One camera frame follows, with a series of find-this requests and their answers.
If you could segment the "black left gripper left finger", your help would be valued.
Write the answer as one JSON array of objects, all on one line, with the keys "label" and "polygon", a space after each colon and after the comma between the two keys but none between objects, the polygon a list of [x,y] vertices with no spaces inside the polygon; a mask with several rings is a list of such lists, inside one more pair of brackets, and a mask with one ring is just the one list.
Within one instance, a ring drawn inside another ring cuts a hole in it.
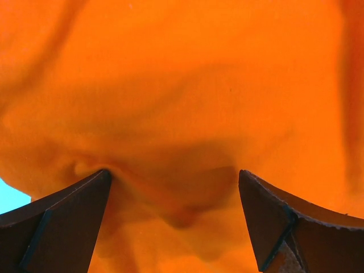
[{"label": "black left gripper left finger", "polygon": [[88,272],[110,187],[103,169],[1,214],[1,272]]}]

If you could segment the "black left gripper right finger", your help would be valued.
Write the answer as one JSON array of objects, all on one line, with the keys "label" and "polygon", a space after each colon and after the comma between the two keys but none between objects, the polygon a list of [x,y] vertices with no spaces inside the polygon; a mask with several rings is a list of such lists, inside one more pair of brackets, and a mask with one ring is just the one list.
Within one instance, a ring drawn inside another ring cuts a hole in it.
[{"label": "black left gripper right finger", "polygon": [[363,272],[363,219],[239,173],[239,194],[259,272]]}]

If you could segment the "orange t-shirt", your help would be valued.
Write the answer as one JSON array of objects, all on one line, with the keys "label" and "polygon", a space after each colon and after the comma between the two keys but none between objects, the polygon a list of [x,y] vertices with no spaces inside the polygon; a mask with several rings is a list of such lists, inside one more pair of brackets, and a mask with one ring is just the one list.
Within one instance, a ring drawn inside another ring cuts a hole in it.
[{"label": "orange t-shirt", "polygon": [[1,178],[102,168],[91,272],[256,272],[241,169],[363,217],[363,2],[2,1]]}]

